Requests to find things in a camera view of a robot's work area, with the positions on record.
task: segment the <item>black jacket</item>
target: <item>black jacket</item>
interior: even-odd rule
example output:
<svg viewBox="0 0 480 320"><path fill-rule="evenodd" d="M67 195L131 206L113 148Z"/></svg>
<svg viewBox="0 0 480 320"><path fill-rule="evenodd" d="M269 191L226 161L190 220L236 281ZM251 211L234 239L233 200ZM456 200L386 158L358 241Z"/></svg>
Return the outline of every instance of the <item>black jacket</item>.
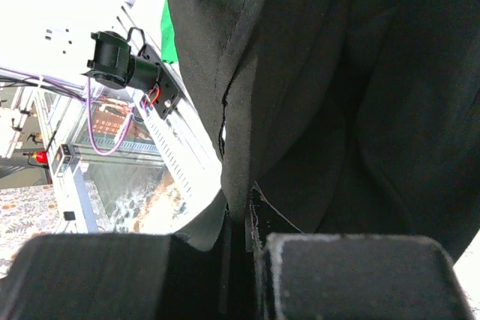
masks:
<svg viewBox="0 0 480 320"><path fill-rule="evenodd" d="M479 5L169 0L232 218L257 181L303 231L422 234L457 259L480 227Z"/></svg>

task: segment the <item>metal bracket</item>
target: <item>metal bracket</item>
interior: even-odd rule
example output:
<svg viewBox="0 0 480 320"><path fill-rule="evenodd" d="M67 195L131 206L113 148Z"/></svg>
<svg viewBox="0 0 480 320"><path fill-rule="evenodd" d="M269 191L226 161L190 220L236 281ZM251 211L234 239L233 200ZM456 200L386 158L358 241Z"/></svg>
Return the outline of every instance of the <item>metal bracket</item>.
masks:
<svg viewBox="0 0 480 320"><path fill-rule="evenodd" d="M174 108L176 108L179 103L180 98L182 97L182 91L173 81L170 72L165 67L164 63L158 57L158 54L155 50L149 45L144 44L142 47L142 52L139 56L143 57L145 60L153 61L155 64L161 66L160 77L158 80L158 85L160 86L160 97L155 101L154 108L159 114L159 116L164 120L167 118Z"/></svg>

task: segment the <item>red wire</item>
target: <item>red wire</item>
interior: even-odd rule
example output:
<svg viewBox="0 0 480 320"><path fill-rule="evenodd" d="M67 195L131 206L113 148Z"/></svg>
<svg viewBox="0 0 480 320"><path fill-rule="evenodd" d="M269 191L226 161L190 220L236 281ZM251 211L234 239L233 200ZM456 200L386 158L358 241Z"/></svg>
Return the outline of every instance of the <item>red wire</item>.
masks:
<svg viewBox="0 0 480 320"><path fill-rule="evenodd" d="M153 98L153 100L150 102L150 104L154 104L155 101L157 101L157 99L160 97L160 86L156 85L157 87L157 94L155 95L155 97Z"/></svg>

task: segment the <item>cable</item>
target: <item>cable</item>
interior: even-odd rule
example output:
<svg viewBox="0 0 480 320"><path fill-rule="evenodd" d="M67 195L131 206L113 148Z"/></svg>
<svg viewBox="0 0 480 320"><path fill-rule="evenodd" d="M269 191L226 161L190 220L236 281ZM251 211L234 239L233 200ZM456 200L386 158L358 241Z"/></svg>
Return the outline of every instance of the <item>cable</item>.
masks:
<svg viewBox="0 0 480 320"><path fill-rule="evenodd" d="M131 125L131 122L132 122L132 117L134 116L134 109L133 108L130 108L130 112L128 113L127 115L127 118L125 119L126 121L126 124L125 124L125 127L120 135L120 138L118 139L117 143L113 146L113 148L111 148L110 150L108 151L102 151L100 150L98 147L97 147L97 144L95 143L95 138L93 136L93 126L92 126L92 109L91 109L91 105L92 105L92 99L91 99L91 94L90 94L90 78L88 77L87 78L87 95L86 95L86 108L87 108L87 128L88 128L88 137L90 138L90 143L91 143L91 146L93 147L93 150L95 150L95 152L102 156L102 157L107 157L111 154L113 154L114 152L116 152L120 146L122 145L123 141L125 140L125 138L127 137L127 133L128 133L128 130L130 129L130 125Z"/></svg>
<svg viewBox="0 0 480 320"><path fill-rule="evenodd" d="M155 95L155 97L153 98L153 100L150 102L150 106L152 106L153 104L155 104L155 101L157 101L158 98L160 97L160 86L156 85L155 88L157 88L157 94Z"/></svg>
<svg viewBox="0 0 480 320"><path fill-rule="evenodd" d="M143 100L143 98L142 98L142 99L140 100L140 107L142 108L142 110L143 110L144 112L147 111L147 109L146 109L146 104L147 104L147 100L146 100L146 99Z"/></svg>
<svg viewBox="0 0 480 320"><path fill-rule="evenodd" d="M112 107L108 108L108 112L115 114L117 116L124 116L125 114L119 110L117 110L114 106L128 106L128 103L124 100L112 100L110 98L102 99L102 101L93 101L93 103L97 103L100 105L110 105ZM132 121L137 124L143 124L143 119L138 114L133 114Z"/></svg>
<svg viewBox="0 0 480 320"><path fill-rule="evenodd" d="M35 75L33 73L28 73L28 72L25 72L25 71L18 71L18 70L15 70L15 69L12 69L12 68L9 68L9 67L4 67L4 66L1 66L0 67L0 70L3 70L4 72L6 73L13 73L13 74L16 74L17 76L30 76L31 78L33 79L37 79L38 78L38 75ZM54 85L60 85L60 86L66 86L68 84L68 87L69 88L76 88L80 91L83 90L83 87L81 85L78 85L78 84L71 84L71 83L65 83L63 82L62 80L60 79L57 79L53 76L43 76L43 79L44 80L47 80L48 82L54 84Z"/></svg>
<svg viewBox="0 0 480 320"><path fill-rule="evenodd" d="M40 165L40 164L32 164L32 163L30 163L30 158L27 159L27 164L29 164L30 166L36 166L36 167L38 167L38 168L48 169L48 165Z"/></svg>
<svg viewBox="0 0 480 320"><path fill-rule="evenodd" d="M267 198L265 197L265 195L263 195L263 191L261 191L260 187L257 185L257 183L255 183L255 190L259 192L260 194L260 201L266 203L275 213L277 213L277 215L279 217L281 217L282 219L284 219L287 223L290 224L290 226L292 226L297 232L299 232L300 234L304 234L304 232L297 226L295 225L294 223L292 223L290 220L287 219L287 217L285 217L285 215L283 215L275 206L273 206L272 204L270 204L270 202L267 200Z"/></svg>
<svg viewBox="0 0 480 320"><path fill-rule="evenodd" d="M10 78L10 77L5 77L5 76L0 76L0 81L2 82L6 82L7 85L4 85L4 88L15 88L15 87L23 87L23 86L31 86L31 87L38 87L38 88L41 88L41 89L45 89L45 90L49 90L55 94L58 94L58 95L62 95L62 96L67 96L67 97L72 97L74 99L77 99L79 101L81 101L82 103L86 103L86 108L87 108L87 123L88 123L88 136L90 138L90 143L91 143L91 146L93 147L94 151L99 154L100 156L109 156L111 154L113 154L115 151L117 151L120 146L122 145L123 141L125 140L125 138L127 137L127 133L128 133L128 130L130 129L130 125L131 125L131 122L134 121L138 124L141 124L143 122L142 119L138 119L134 116L134 109L133 107L130 108L130 112L127 114L127 118L126 118L126 124L125 124L125 128L123 129L121 135L120 135L120 138L119 140L117 141L117 143L113 146L113 148L111 148L110 150L108 151L102 151L99 149L99 147L97 147L97 144L95 143L95 138L94 138L94 135L93 135L93 128L92 128L92 95L91 95L91 80L90 78L87 78L87 86L86 86L86 91L87 91L87 94L86 94L86 99L81 97L79 94L77 94L76 92L74 91L71 91L70 89L68 88L65 88L62 84L60 84L59 82L56 82L54 80L51 80L51 79L44 79L43 78L43 83L44 84L49 84L49 85L44 85L44 84L40 84L40 83L34 83L34 82L29 82L29 80L37 80L38 82L40 82L39 79L33 77L33 76L29 76L29 77L26 77L24 79L14 79L14 78ZM160 89L157 88L157 94L156 94L156 98L158 98L158 96L160 95ZM49 142L49 146L48 148L50 147L52 141L53 141L53 138L55 137L56 135L56 131L53 133L52 135L52 138Z"/></svg>
<svg viewBox="0 0 480 320"><path fill-rule="evenodd" d="M34 78L33 76L29 76L24 79L14 79L6 76L0 76L0 81L7 83L7 85L4 85L3 88L17 88L17 87L23 87L23 86L37 87L37 88L51 91L58 95L72 97L82 102L85 102L85 99L81 97L79 94L77 94L75 91L72 91L69 88L64 87L59 82L56 82L50 79L43 79L43 84L40 84L39 83L40 80L37 78Z"/></svg>
<svg viewBox="0 0 480 320"><path fill-rule="evenodd" d="M48 144L46 145L45 151L48 153L48 150L50 150L50 147L53 144L53 140L55 138L55 135L57 135L57 132L59 131L60 128L60 121L57 123L57 126L55 127L55 130L52 133L52 137L50 137L50 141L48 141Z"/></svg>

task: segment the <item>black cloth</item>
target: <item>black cloth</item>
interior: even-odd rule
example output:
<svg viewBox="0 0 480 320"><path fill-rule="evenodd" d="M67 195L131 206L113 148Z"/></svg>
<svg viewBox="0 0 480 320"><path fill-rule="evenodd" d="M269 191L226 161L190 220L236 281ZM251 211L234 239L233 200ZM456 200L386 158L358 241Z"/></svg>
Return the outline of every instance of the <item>black cloth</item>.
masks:
<svg viewBox="0 0 480 320"><path fill-rule="evenodd" d="M480 226L479 4L169 0L232 218L258 181L306 232L427 235L456 259Z"/></svg>
<svg viewBox="0 0 480 320"><path fill-rule="evenodd" d="M271 286L274 298L264 319L474 319L451 259L428 238L274 234L264 253L258 292Z"/></svg>

